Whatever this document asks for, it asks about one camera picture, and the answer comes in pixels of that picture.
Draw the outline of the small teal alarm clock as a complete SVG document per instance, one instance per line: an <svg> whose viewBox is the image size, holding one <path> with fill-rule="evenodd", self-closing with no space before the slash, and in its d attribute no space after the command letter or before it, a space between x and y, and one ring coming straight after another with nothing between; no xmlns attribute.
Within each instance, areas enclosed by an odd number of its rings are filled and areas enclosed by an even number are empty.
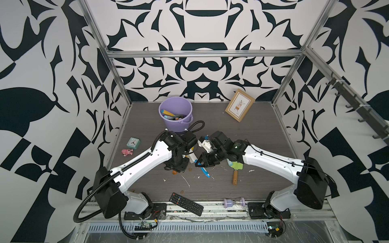
<svg viewBox="0 0 389 243"><path fill-rule="evenodd" d="M131 137L129 141L127 142L126 146L129 149L136 150L141 144L141 140L139 138Z"/></svg>

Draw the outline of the light green small trowel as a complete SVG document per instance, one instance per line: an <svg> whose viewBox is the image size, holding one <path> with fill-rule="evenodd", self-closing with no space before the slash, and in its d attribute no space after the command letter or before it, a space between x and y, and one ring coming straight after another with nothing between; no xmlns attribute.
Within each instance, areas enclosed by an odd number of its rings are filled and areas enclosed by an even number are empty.
<svg viewBox="0 0 389 243"><path fill-rule="evenodd" d="M234 169L233 173L233 185L238 184L238 171L243 169L244 164L239 162L232 162L230 167Z"/></svg>

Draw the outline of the wall hook rail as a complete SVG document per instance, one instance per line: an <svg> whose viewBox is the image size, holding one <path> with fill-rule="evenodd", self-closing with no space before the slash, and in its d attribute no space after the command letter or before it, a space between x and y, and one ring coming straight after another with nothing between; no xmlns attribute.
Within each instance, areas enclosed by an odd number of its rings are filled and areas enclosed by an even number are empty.
<svg viewBox="0 0 389 243"><path fill-rule="evenodd" d="M329 82L326 86L332 86L337 91L336 98L333 104L334 113L336 113L336 104L339 97L342 97L346 102L345 108L355 111L361 117L358 119L360 123L367 123L370 128L376 133L373 139L381 139L389 145L389 123L368 104L345 80L338 80L332 72L329 76L325 76Z"/></svg>

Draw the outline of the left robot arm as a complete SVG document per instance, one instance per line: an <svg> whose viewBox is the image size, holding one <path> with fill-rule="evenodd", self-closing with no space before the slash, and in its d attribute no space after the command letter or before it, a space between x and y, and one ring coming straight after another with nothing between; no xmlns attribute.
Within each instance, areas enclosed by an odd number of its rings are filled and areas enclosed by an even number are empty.
<svg viewBox="0 0 389 243"><path fill-rule="evenodd" d="M164 164L167 171L184 172L189 164L191 149L197 139L193 125L175 133L165 129L153 141L150 148L134 159L108 170L100 168L95 175L93 190L76 209L73 221L81 223L99 214L109 219L131 212L148 217L153 203L144 192L129 192L129 188L153 168Z"/></svg>

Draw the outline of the black remote control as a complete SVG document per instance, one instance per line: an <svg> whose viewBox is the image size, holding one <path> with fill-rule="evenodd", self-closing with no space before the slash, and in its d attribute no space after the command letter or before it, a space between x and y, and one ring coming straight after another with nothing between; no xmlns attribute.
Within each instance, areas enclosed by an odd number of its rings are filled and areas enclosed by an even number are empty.
<svg viewBox="0 0 389 243"><path fill-rule="evenodd" d="M182 195L179 195L177 193L172 193L169 201L197 216L201 216L204 210L204 207L202 205L192 200L189 200L186 197L183 197Z"/></svg>

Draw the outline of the white blue cleaning brush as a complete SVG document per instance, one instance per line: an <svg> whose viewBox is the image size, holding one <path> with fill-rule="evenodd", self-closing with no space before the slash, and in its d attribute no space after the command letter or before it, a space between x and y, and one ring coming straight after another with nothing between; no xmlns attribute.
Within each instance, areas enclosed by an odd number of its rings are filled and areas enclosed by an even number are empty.
<svg viewBox="0 0 389 243"><path fill-rule="evenodd" d="M198 158L196 157L196 155L194 153L191 153L191 154L187 155L186 157L189 158L189 162L192 164L195 164L198 161ZM202 172L205 174L206 177L210 178L208 171L204 167L200 167L200 169L202 170Z"/></svg>

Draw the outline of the purple plastic bucket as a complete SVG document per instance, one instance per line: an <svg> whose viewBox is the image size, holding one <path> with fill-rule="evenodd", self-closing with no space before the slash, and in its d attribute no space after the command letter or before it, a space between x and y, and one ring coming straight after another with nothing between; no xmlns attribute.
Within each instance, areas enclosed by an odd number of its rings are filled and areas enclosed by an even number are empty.
<svg viewBox="0 0 389 243"><path fill-rule="evenodd" d="M193 122L192 104L182 97L166 99L160 104L158 111L169 131L184 132Z"/></svg>

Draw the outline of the green trowel yellow handle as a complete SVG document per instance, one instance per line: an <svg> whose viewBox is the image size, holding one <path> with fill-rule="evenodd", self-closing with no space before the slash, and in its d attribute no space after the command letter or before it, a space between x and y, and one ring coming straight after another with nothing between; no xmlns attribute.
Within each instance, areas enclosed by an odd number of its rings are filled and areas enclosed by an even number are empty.
<svg viewBox="0 0 389 243"><path fill-rule="evenodd" d="M166 111L164 109L161 109L161 115L169 115L169 116L175 116L173 113L169 112L169 111Z"/></svg>

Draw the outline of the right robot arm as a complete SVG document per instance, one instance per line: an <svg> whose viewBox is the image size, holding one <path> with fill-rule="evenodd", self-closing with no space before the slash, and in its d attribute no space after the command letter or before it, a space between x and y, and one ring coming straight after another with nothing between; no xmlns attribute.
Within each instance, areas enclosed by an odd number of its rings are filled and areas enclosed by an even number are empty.
<svg viewBox="0 0 389 243"><path fill-rule="evenodd" d="M223 160L230 160L265 169L292 183L282 190L271 191L264 203L250 203L248 207L252 219L289 219L293 207L322 209L327 190L332 196L338 196L335 181L313 158L299 160L284 157L263 150L248 140L232 141L221 131L209 137L202 136L198 146L205 152L195 163L197 167L213 167Z"/></svg>

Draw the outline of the pink toy figure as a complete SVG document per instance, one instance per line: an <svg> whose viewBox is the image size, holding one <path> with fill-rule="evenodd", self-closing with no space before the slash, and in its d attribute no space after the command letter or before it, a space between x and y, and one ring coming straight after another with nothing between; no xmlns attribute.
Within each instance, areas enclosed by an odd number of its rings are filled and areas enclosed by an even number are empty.
<svg viewBox="0 0 389 243"><path fill-rule="evenodd" d="M121 153L122 153L122 155L123 155L124 157L126 157L126 156L131 156L131 155L133 154L133 149L123 149L123 150L121 151Z"/></svg>

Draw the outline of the purple sand timer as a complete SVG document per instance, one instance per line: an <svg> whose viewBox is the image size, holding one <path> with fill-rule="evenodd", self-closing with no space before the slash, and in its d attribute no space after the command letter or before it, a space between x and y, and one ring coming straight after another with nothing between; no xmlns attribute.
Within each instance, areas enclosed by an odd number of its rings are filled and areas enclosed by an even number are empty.
<svg viewBox="0 0 389 243"><path fill-rule="evenodd" d="M235 199L229 199L229 198L224 198L223 199L223 206L224 208L232 208L233 206L240 206L242 208L247 207L247 201L243 197L238 197Z"/></svg>

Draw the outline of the wooden picture frame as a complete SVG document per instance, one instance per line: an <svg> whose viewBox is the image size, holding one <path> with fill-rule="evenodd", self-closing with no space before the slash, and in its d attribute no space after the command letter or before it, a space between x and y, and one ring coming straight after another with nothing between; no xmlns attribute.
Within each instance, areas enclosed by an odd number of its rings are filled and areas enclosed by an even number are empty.
<svg viewBox="0 0 389 243"><path fill-rule="evenodd" d="M255 99L253 97L238 89L225 109L225 112L236 121L241 122L254 102Z"/></svg>

